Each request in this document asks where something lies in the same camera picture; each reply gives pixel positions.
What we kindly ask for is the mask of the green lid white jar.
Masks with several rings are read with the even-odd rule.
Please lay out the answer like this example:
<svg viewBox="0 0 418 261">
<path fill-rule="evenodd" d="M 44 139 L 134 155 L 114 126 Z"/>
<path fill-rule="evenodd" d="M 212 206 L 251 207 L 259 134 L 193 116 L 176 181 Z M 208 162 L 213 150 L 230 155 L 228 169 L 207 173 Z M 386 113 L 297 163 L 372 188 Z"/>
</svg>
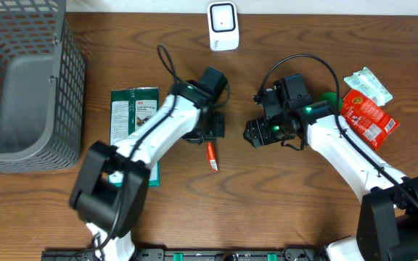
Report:
<svg viewBox="0 0 418 261">
<path fill-rule="evenodd" d="M 319 102 L 328 101 L 331 105 L 338 105 L 338 110 L 343 109 L 343 99 L 340 98 L 335 92 L 326 92 L 319 97 Z"/>
</svg>

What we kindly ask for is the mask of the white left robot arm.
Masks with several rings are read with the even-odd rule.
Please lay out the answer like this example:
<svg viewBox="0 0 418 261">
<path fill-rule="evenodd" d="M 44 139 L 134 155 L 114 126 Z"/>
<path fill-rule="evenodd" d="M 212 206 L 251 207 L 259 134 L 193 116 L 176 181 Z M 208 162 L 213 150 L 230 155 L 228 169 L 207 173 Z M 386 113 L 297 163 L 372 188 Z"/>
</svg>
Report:
<svg viewBox="0 0 418 261">
<path fill-rule="evenodd" d="M 224 137 L 217 101 L 227 85 L 226 76 L 213 67 L 199 80 L 178 80 L 138 130 L 112 145 L 90 146 L 69 204 L 92 232 L 90 253 L 97 260 L 133 257 L 131 230 L 143 211 L 152 169 L 177 141 L 202 144 Z"/>
</svg>

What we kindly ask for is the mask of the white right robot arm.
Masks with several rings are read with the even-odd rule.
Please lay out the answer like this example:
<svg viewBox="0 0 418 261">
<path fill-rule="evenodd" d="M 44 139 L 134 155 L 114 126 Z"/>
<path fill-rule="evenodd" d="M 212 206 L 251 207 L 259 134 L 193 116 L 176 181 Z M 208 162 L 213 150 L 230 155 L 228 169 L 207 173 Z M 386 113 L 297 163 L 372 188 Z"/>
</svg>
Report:
<svg viewBox="0 0 418 261">
<path fill-rule="evenodd" d="M 247 122 L 246 141 L 258 148 L 299 138 L 339 172 L 361 203 L 356 235 L 325 246 L 327 260 L 418 260 L 418 177 L 381 159 L 335 114 L 334 102 L 314 101 L 300 74 L 261 87 L 253 100 L 264 116 Z"/>
</svg>

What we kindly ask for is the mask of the red Nescafe stick sachet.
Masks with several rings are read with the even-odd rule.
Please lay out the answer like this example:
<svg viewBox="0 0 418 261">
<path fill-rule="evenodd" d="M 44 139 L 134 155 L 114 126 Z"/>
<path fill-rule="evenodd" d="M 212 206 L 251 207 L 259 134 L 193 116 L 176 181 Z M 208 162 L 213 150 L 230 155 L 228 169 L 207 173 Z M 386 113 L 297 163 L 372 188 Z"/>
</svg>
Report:
<svg viewBox="0 0 418 261">
<path fill-rule="evenodd" d="M 216 150 L 215 150 L 214 143 L 212 141 L 209 141 L 207 143 L 207 156 L 208 156 L 208 162 L 210 164 L 211 170 L 215 171 L 215 172 L 218 172 Z"/>
</svg>

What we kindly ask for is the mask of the mint green wipes pack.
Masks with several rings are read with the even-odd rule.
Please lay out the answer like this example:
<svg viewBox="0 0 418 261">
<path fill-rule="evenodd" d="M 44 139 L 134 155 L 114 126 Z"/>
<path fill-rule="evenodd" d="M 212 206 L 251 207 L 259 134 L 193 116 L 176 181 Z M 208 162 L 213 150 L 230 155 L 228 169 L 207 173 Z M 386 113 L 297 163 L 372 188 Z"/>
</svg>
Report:
<svg viewBox="0 0 418 261">
<path fill-rule="evenodd" d="M 344 81 L 350 88 L 361 92 L 379 107 L 386 105 L 393 99 L 393 95 L 368 67 L 363 67 L 362 70 L 354 72 L 351 76 L 344 77 Z"/>
</svg>

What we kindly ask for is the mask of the red snack bag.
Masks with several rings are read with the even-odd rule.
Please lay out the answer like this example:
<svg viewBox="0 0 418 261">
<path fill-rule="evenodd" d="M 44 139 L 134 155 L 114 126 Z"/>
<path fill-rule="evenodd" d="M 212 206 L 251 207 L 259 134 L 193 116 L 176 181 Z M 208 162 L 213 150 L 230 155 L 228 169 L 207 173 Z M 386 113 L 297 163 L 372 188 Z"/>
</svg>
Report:
<svg viewBox="0 0 418 261">
<path fill-rule="evenodd" d="M 378 150 L 400 125 L 370 98 L 354 89 L 343 99 L 341 115 L 374 150 Z"/>
</svg>

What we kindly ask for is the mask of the green white gloves package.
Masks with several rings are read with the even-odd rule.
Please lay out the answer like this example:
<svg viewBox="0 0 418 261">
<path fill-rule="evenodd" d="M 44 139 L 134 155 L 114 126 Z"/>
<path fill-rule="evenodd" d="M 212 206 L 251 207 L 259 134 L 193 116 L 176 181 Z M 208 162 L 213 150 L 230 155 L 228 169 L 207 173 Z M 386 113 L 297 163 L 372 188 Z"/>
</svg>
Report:
<svg viewBox="0 0 418 261">
<path fill-rule="evenodd" d="M 111 91 L 110 144 L 140 129 L 158 109 L 158 87 Z"/>
</svg>

